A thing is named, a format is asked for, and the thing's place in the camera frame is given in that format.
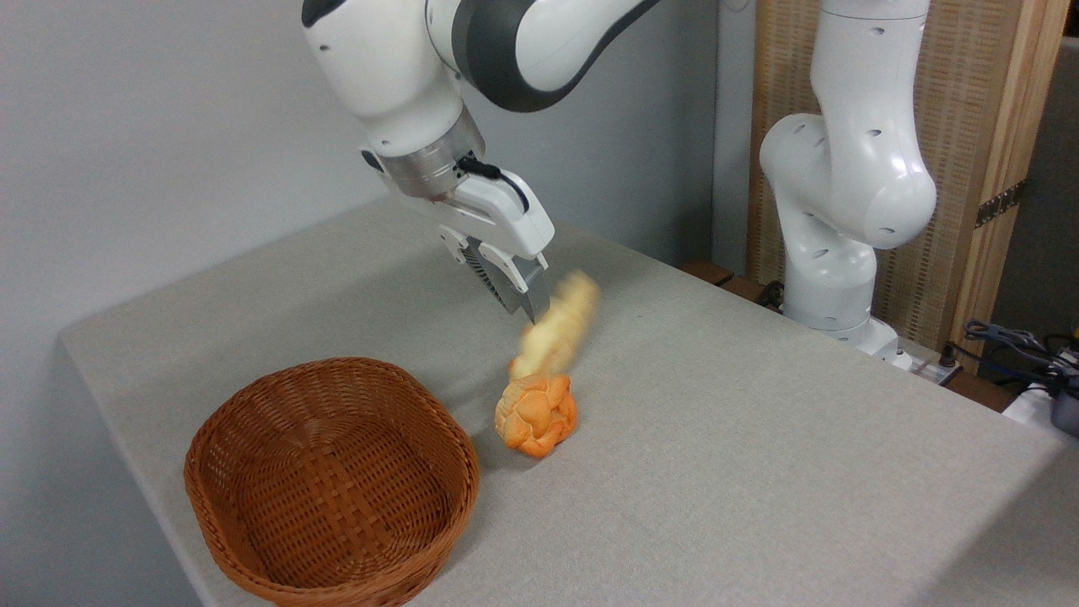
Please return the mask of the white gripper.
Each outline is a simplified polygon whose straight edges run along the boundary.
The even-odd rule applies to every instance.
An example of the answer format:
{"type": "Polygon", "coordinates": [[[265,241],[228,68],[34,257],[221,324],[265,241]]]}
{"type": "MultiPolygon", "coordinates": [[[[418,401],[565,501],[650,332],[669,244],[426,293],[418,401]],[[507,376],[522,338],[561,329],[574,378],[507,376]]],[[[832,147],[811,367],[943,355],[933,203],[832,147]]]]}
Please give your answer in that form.
{"type": "Polygon", "coordinates": [[[505,311],[510,315],[523,311],[529,323],[540,323],[550,311],[543,252],[555,230],[519,176],[483,162],[470,150],[450,166],[451,175],[460,179],[454,191],[429,201],[405,195],[388,177],[388,165],[373,151],[361,149],[361,156],[395,201],[440,224],[438,234],[448,252],[472,270],[505,311]]]}

